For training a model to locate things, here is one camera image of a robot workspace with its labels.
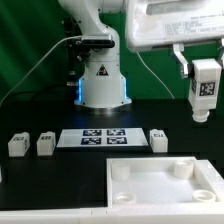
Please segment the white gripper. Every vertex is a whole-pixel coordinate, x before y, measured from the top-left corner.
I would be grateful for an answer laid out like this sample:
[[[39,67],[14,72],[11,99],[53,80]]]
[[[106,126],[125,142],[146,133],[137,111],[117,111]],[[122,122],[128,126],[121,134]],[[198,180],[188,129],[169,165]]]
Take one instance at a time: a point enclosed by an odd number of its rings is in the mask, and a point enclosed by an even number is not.
[[[128,0],[126,3],[127,47],[141,52],[174,44],[172,56],[183,79],[189,78],[193,69],[183,55],[184,44],[219,38],[217,61],[224,67],[224,0]]]

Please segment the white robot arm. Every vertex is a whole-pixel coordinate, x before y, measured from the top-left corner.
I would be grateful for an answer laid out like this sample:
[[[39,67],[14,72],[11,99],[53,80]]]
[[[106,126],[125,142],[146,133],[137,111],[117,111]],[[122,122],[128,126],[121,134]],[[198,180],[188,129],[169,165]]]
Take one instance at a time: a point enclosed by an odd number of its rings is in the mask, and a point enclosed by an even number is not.
[[[81,30],[75,39],[84,75],[75,103],[93,110],[126,106],[126,78],[120,72],[120,37],[101,21],[102,13],[126,14],[127,47],[132,52],[173,48],[181,75],[190,75],[184,47],[224,38],[224,0],[58,0]]]

